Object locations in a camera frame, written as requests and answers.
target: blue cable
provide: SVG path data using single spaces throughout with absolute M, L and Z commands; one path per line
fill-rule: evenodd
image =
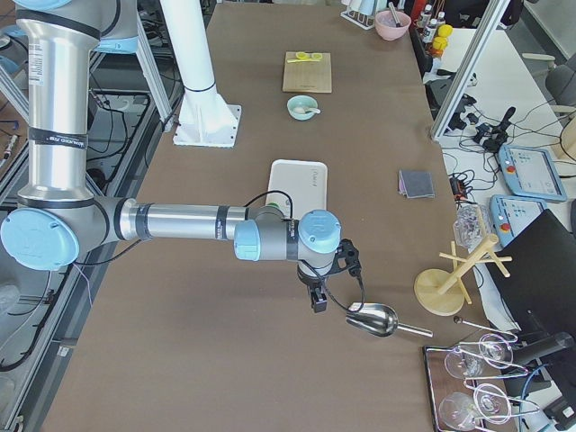
M 529 385 L 530 382 L 532 381 L 532 378 L 534 378 L 535 375 L 536 375 L 538 372 L 540 372 L 540 370 L 543 369 L 545 366 L 548 366 L 548 364 L 540 364 L 540 365 L 539 365 L 534 371 L 532 371 L 532 372 L 530 373 L 530 375 L 526 378 L 526 381 L 524 382 L 524 387 L 522 387 L 522 395 L 520 396 L 520 399 L 521 399 L 522 401 L 525 401 L 525 400 L 526 400 L 526 397 L 527 397 L 527 396 L 526 396 L 526 393 L 527 393 L 527 390 L 528 390 L 528 385 Z M 520 404 L 519 410 L 520 410 L 519 414 L 522 414 L 522 404 Z M 550 426 L 550 425 L 546 426 L 546 427 L 543 429 L 543 431 L 541 431 L 541 432 L 544 432 L 544 430 L 548 429 L 549 426 Z M 521 415 L 518 416 L 518 432 L 522 432 L 522 416 L 521 416 Z

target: yellow measuring spoon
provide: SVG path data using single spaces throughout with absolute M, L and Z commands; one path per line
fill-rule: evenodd
M 286 60 L 286 63 L 298 63 L 302 61 L 321 61 L 322 60 L 322 53 L 321 52 L 309 52 L 298 51 L 296 53 L 296 58 L 289 58 Z

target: wooden cutting board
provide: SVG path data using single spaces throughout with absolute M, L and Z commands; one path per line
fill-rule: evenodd
M 296 51 L 287 51 L 284 58 L 283 92 L 332 93 L 330 53 L 322 52 L 320 61 L 288 63 L 296 59 Z

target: robotic arm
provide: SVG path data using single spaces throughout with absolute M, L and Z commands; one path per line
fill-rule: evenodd
M 329 275 L 348 270 L 360 278 L 358 251 L 349 240 L 340 241 L 340 224 L 328 211 L 297 221 L 268 206 L 139 204 L 93 196 L 85 180 L 89 54 L 136 50 L 136 1 L 16 3 L 17 22 L 30 43 L 29 182 L 18 193 L 19 208 L 0 228 L 16 261 L 55 270 L 118 240 L 234 240 L 239 259 L 298 262 L 315 311 L 326 309 Z

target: light blue bowl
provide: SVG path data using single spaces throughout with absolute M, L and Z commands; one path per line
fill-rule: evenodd
M 300 94 L 298 96 L 290 98 L 286 107 L 288 108 L 288 113 L 296 119 L 300 121 L 309 120 L 314 117 L 315 112 L 306 112 L 305 114 L 299 114 L 294 112 L 294 108 L 297 106 L 301 106 L 302 108 L 318 108 L 318 102 L 313 97 L 305 96 Z

